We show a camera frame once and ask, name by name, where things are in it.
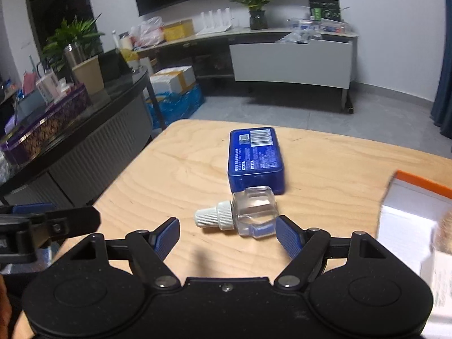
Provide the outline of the green black display box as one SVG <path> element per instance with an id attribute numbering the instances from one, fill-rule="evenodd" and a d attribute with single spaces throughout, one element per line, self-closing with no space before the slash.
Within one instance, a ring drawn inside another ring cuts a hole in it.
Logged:
<path id="1" fill-rule="evenodd" d="M 339 0 L 309 0 L 310 15 L 316 20 L 342 21 Z"/>

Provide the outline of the white yellow cardboard boxes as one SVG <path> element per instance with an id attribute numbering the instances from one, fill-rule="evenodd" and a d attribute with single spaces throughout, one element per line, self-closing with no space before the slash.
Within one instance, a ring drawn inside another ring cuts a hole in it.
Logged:
<path id="1" fill-rule="evenodd" d="M 196 77 L 192 66 L 180 66 L 152 74 L 150 82 L 156 95 L 184 94 L 196 85 Z"/>

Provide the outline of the yellow cardboard box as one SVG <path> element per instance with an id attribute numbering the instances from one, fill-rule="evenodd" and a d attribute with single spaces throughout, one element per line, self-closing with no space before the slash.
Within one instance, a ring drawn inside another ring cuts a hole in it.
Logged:
<path id="1" fill-rule="evenodd" d="M 177 41 L 195 35 L 193 21 L 185 19 L 163 26 L 163 34 L 166 42 Z"/>

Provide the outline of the blue plastic bag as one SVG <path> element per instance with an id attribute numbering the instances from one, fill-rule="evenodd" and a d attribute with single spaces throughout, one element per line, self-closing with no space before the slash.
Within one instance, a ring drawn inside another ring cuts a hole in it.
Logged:
<path id="1" fill-rule="evenodd" d="M 180 119 L 188 119 L 205 101 L 198 84 L 184 94 L 166 92 L 156 94 L 156 99 L 166 125 Z"/>

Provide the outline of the dark blue curtain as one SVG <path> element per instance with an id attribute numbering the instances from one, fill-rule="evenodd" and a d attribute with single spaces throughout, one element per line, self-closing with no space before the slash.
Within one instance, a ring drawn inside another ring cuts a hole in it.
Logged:
<path id="1" fill-rule="evenodd" d="M 431 119 L 440 128 L 440 134 L 451 138 L 451 70 L 452 70 L 452 35 L 451 35 L 451 0 L 445 0 L 446 28 L 444 42 L 444 56 L 435 96 L 431 109 Z"/>

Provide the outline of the purple patterned box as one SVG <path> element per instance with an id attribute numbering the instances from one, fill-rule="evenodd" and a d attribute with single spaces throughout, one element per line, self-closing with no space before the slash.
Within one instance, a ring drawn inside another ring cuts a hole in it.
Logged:
<path id="1" fill-rule="evenodd" d="M 1 153 L 13 165 L 29 162 L 90 105 L 86 86 L 83 83 L 73 86 L 58 102 L 37 109 L 15 125 L 1 139 Z"/>

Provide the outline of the blue rectangular tin box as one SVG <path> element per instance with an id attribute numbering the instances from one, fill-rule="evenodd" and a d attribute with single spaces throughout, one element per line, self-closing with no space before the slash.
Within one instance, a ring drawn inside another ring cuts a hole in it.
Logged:
<path id="1" fill-rule="evenodd" d="M 275 195 L 285 193 L 283 157 L 273 127 L 230 132 L 227 177 L 232 193 L 258 186 L 271 188 Z"/>

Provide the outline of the white router with antennas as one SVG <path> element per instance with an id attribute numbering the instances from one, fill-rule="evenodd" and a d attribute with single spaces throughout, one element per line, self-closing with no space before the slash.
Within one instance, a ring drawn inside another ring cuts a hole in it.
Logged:
<path id="1" fill-rule="evenodd" d="M 225 33 L 232 28 L 232 14 L 230 8 L 218 9 L 216 12 L 201 13 L 202 29 L 197 36 Z"/>

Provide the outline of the clear plastic packets on cabinet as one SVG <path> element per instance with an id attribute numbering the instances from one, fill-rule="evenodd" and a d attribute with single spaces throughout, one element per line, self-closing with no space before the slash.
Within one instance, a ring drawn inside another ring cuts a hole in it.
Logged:
<path id="1" fill-rule="evenodd" d="M 322 33 L 348 34 L 352 32 L 348 23 L 326 18 L 321 18 L 319 21 L 312 20 L 312 18 L 292 18 L 287 24 L 290 33 L 278 40 L 277 43 L 307 44 L 312 39 L 322 39 Z"/>

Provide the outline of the clear bottle white cap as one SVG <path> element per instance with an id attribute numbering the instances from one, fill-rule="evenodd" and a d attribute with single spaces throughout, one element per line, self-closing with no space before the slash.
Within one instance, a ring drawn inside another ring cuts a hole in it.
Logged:
<path id="1" fill-rule="evenodd" d="M 258 186 L 233 193 L 230 201 L 197 210 L 194 221 L 197 227 L 203 229 L 236 230 L 240 236 L 260 239 L 276 233 L 276 218 L 279 215 L 271 188 Z"/>

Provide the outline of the black glass side table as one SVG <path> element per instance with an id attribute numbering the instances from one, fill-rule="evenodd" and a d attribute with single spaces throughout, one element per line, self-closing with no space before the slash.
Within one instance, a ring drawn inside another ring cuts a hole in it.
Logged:
<path id="1" fill-rule="evenodd" d="M 109 82 L 39 155 L 1 183 L 1 203 L 93 203 L 151 142 L 148 99 L 156 97 L 146 68 Z"/>

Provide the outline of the white and black TV cabinet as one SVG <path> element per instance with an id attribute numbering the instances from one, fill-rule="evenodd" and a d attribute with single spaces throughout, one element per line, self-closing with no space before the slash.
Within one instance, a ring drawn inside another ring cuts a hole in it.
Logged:
<path id="1" fill-rule="evenodd" d="M 164 42 L 138 54 L 156 59 L 158 68 L 190 64 L 199 79 L 336 88 L 342 92 L 342 109 L 351 113 L 357 34 L 317 31 L 307 43 L 281 42 L 290 33 L 289 28 L 234 28 Z"/>

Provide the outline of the orange-edged white cardboard tray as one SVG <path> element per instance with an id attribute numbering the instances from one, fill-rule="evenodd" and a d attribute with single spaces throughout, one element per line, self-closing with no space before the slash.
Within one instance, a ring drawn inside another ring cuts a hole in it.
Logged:
<path id="1" fill-rule="evenodd" d="M 418 274 L 434 304 L 425 338 L 451 337 L 451 188 L 396 171 L 380 205 L 377 240 Z"/>

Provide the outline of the white plastic bag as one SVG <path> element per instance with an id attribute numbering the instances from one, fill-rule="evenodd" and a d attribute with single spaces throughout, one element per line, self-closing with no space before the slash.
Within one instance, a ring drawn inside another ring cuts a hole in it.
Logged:
<path id="1" fill-rule="evenodd" d="M 156 16 L 143 21 L 131 27 L 129 34 L 136 49 L 156 46 L 164 41 L 162 18 Z"/>

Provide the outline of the brown paper cup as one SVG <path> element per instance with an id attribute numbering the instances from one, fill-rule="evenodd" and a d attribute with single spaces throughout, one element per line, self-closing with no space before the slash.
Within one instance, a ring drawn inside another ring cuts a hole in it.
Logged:
<path id="1" fill-rule="evenodd" d="M 72 68 L 79 83 L 83 83 L 89 95 L 94 95 L 104 89 L 103 76 L 97 56 L 94 56 Z"/>

